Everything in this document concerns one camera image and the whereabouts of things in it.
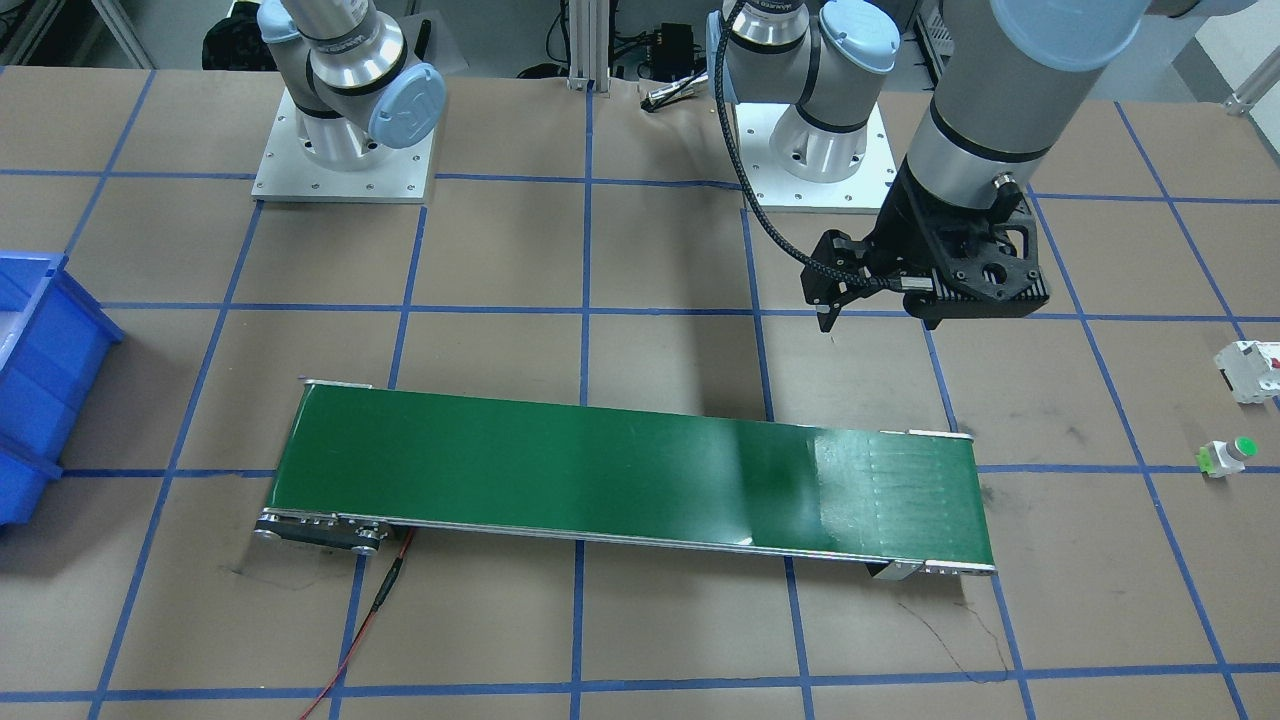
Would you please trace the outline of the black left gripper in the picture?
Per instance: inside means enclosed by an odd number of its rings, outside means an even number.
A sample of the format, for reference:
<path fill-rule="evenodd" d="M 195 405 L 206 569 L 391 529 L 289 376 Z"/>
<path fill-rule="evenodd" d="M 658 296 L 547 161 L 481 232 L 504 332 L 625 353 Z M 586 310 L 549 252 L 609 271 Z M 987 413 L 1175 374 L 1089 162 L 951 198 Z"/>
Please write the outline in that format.
<path fill-rule="evenodd" d="M 801 272 L 820 332 L 832 332 L 849 304 L 882 290 L 902 295 L 904 310 L 928 329 L 945 319 L 1019 318 L 1043 307 L 1051 291 L 1025 195 L 1009 173 L 988 186 L 995 199 L 987 208 L 961 208 L 936 197 L 905 167 L 868 236 L 824 232 L 814 260 L 852 279 Z"/>

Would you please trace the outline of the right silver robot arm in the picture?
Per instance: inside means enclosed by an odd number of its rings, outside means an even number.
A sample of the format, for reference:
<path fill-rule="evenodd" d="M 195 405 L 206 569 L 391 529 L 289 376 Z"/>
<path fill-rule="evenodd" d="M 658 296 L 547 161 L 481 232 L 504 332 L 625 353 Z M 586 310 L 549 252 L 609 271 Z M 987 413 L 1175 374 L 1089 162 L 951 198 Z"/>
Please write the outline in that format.
<path fill-rule="evenodd" d="M 260 35 L 300 113 L 300 142 L 330 170 L 374 164 L 436 128 L 445 81 L 372 1 L 262 1 Z"/>

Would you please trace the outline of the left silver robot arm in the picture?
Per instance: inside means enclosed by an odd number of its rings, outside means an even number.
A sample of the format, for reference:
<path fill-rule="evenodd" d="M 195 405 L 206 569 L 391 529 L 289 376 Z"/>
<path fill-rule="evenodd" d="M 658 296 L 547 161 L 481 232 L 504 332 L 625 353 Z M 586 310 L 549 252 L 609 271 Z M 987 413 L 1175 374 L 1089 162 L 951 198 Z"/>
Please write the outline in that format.
<path fill-rule="evenodd" d="M 940 76 L 872 232 L 827 231 L 813 252 L 790 243 L 750 186 L 723 128 L 744 197 L 768 236 L 803 264 L 822 332 L 859 299 L 902 295 L 945 319 L 1027 316 L 1050 300 L 1024 188 L 1105 68 L 1146 15 L 1230 15 L 1243 1 L 956 1 L 943 6 L 955 51 Z M 851 177 L 901 41 L 868 1 L 727 1 L 708 19 L 707 70 L 718 108 L 782 102 L 771 151 L 804 181 Z"/>

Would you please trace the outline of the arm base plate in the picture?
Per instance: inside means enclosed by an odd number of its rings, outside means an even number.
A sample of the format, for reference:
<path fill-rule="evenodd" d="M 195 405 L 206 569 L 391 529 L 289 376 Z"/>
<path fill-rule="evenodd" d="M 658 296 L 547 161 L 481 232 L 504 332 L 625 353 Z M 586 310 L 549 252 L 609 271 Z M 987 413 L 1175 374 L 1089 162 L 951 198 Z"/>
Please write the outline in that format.
<path fill-rule="evenodd" d="M 881 108 L 851 135 L 801 123 L 792 106 L 742 102 L 735 109 L 739 155 L 767 211 L 877 214 L 896 178 Z"/>
<path fill-rule="evenodd" d="M 284 91 L 251 196 L 264 202 L 421 204 L 435 136 L 389 149 L 347 119 L 302 113 Z"/>

